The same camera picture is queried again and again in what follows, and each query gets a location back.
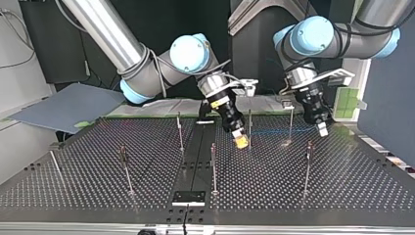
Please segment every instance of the vertical post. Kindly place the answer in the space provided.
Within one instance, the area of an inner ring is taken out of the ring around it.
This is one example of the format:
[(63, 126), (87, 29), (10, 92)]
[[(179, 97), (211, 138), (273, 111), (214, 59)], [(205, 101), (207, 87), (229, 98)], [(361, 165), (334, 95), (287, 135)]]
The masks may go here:
[(293, 102), (291, 100), (282, 100), (281, 104), (283, 106), (284, 110), (290, 111), (290, 130), (289, 130), (289, 136), (288, 140), (284, 144), (284, 146), (289, 146), (292, 142), (292, 135), (293, 135), (293, 120), (294, 120), (294, 106)]
[(304, 197), (308, 193), (307, 187), (308, 187), (308, 178), (309, 178), (310, 166), (311, 166), (311, 161), (314, 158), (314, 146), (313, 146), (311, 141), (308, 141), (308, 143), (307, 143), (305, 157), (307, 158), (307, 172), (305, 174)]
[(249, 110), (249, 116), (250, 116), (250, 127), (249, 127), (249, 130), (248, 130), (248, 133), (250, 134), (250, 147), (249, 147), (249, 149), (251, 149), (251, 144), (253, 142), (252, 133), (251, 133), (251, 129), (253, 127), (253, 113), (252, 113), (251, 110)]
[(291, 109), (291, 114), (290, 114), (290, 134), (289, 134), (289, 141), (291, 143), (291, 136), (292, 136), (292, 132), (293, 132), (293, 118), (294, 118), (294, 109)]
[(213, 195), (217, 195), (219, 192), (217, 191), (216, 185), (216, 146), (214, 143), (211, 144), (210, 148), (210, 164), (213, 170)]
[(51, 151), (49, 151), (49, 153), (50, 153), (50, 155), (51, 155), (51, 157), (52, 157), (53, 164), (55, 165), (56, 170), (57, 170), (59, 173), (61, 173), (61, 168), (60, 168), (60, 167), (59, 167), (59, 165), (58, 165), (58, 161), (56, 160), (55, 153), (54, 153), (52, 150), (51, 150)]
[(125, 170), (125, 176), (128, 181), (128, 187), (129, 187), (128, 194), (134, 195), (135, 192), (134, 192), (134, 189), (132, 188), (131, 177), (128, 171), (128, 157), (127, 157), (127, 151), (126, 151), (125, 145), (121, 145), (121, 147), (119, 148), (119, 157), (121, 160), (121, 164)]
[(181, 127), (181, 123), (180, 123), (180, 112), (177, 114), (177, 128), (179, 129), (179, 137), (180, 137), (180, 151), (184, 152), (184, 147), (183, 147), (183, 134), (182, 134), (182, 127)]

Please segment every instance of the thin metal pin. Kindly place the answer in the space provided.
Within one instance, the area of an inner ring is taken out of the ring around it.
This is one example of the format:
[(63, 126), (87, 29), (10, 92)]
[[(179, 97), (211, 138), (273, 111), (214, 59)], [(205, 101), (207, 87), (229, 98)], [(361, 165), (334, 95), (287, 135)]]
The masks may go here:
[(249, 116), (250, 116), (250, 127), (249, 127), (249, 130), (248, 130), (248, 133), (250, 134), (250, 147), (249, 147), (249, 149), (251, 149), (251, 143), (253, 142), (253, 138), (252, 138), (252, 135), (251, 135), (251, 129), (253, 127), (253, 113), (251, 112), (251, 110), (249, 110)]
[(211, 164), (211, 168), (213, 170), (213, 195), (217, 195), (219, 192), (217, 191), (217, 187), (216, 187), (216, 146), (214, 145), (214, 143), (211, 144), (211, 148), (210, 148), (210, 164)]
[(131, 177), (128, 171), (128, 157), (127, 157), (127, 151), (126, 151), (125, 145), (121, 145), (121, 147), (119, 148), (119, 157), (121, 159), (122, 166), (124, 167), (124, 170), (125, 170), (125, 176), (127, 177), (129, 194), (134, 195), (135, 192), (134, 192), (134, 189), (132, 188)]
[(179, 137), (180, 137), (180, 151), (183, 153), (184, 152), (184, 147), (183, 147), (183, 134), (182, 134), (182, 127), (181, 127), (181, 123), (180, 123), (180, 112), (177, 115), (177, 128), (179, 129)]
[(291, 143), (291, 135), (293, 132), (293, 118), (294, 118), (294, 109), (291, 109), (291, 114), (290, 114), (290, 134), (289, 134), (289, 142)]
[(49, 151), (49, 153), (51, 154), (51, 156), (52, 156), (52, 160), (53, 160), (53, 163), (54, 163), (54, 165), (55, 165), (55, 168), (58, 170), (58, 172), (59, 173), (61, 173), (61, 168), (59, 167), (59, 165), (58, 165), (58, 161), (56, 161), (56, 157), (55, 157), (55, 153), (51, 150), (51, 151)]
[(314, 158), (314, 146), (313, 146), (311, 141), (308, 141), (308, 143), (307, 143), (307, 149), (306, 149), (305, 156), (307, 158), (307, 172), (305, 174), (304, 194), (303, 194), (304, 197), (308, 193), (307, 187), (308, 187), (308, 178), (309, 178), (309, 172), (310, 172), (310, 165), (311, 165), (312, 159)]

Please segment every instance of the robotic arm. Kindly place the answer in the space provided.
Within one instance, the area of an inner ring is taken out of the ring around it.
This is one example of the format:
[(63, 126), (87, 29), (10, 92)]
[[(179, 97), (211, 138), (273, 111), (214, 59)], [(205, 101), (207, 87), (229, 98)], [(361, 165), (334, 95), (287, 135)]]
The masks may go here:
[(388, 56), (400, 37), (398, 21), (410, 4), (411, 0), (364, 0), (352, 24), (310, 17), (275, 33), (275, 49), (291, 89), (295, 90), (296, 100), (304, 107), (304, 119), (316, 124), (321, 136), (328, 134), (325, 122), (331, 117), (323, 101), (322, 86), (317, 81), (327, 76), (317, 74), (309, 58)]
[(248, 146), (244, 117), (235, 106), (229, 74), (224, 72), (202, 34), (177, 38), (160, 56), (140, 43), (109, 0), (63, 0), (122, 76), (120, 88), (132, 103), (153, 99), (190, 75), (210, 106), (222, 117), (238, 148)]

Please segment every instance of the white wall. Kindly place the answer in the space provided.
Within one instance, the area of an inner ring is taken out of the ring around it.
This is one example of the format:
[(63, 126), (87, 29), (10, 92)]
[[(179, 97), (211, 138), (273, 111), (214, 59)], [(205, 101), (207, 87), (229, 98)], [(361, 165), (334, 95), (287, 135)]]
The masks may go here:
[[(22, 16), (18, 0), (0, 0), (0, 8), (10, 9)], [(19, 22), (15, 19), (11, 22), (24, 35)], [(24, 61), (30, 56), (30, 50), (4, 21), (0, 21), (0, 32), (0, 67)], [(37, 58), (19, 67), (1, 69), (0, 82), (0, 113), (51, 94)]]
[[(22, 16), (18, 0), (0, 0), (0, 8)], [(24, 36), (18, 21), (11, 21)], [(24, 61), (30, 54), (31, 51), (1, 20), (0, 67)], [(36, 57), (27, 64), (0, 69), (0, 120), (51, 94)], [(54, 141), (56, 137), (52, 130), (16, 121), (0, 121), (0, 183), (46, 154)]]

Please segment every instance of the perforated metal table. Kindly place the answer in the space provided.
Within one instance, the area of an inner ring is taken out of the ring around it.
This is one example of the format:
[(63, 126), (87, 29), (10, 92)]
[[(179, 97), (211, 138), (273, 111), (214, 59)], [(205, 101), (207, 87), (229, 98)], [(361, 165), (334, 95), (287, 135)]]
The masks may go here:
[[(175, 118), (100, 119), (55, 152), (62, 173), (46, 155), (0, 186), (0, 231), (16, 222), (177, 231), (183, 224), (189, 231), (214, 225), (216, 234), (242, 226), (264, 234), (287, 226), (415, 231), (415, 181), (347, 128), (334, 124), (321, 138), (295, 117), (293, 142), (286, 146), (289, 117), (253, 118), (250, 150), (237, 150), (219, 119), (211, 125), (181, 119), (184, 154)], [(309, 140), (315, 158), (304, 194)], [(211, 143), (216, 145), (218, 195), (211, 194)], [(133, 196), (119, 162), (122, 144), (130, 157)], [(205, 206), (174, 207), (178, 191), (205, 192)]]

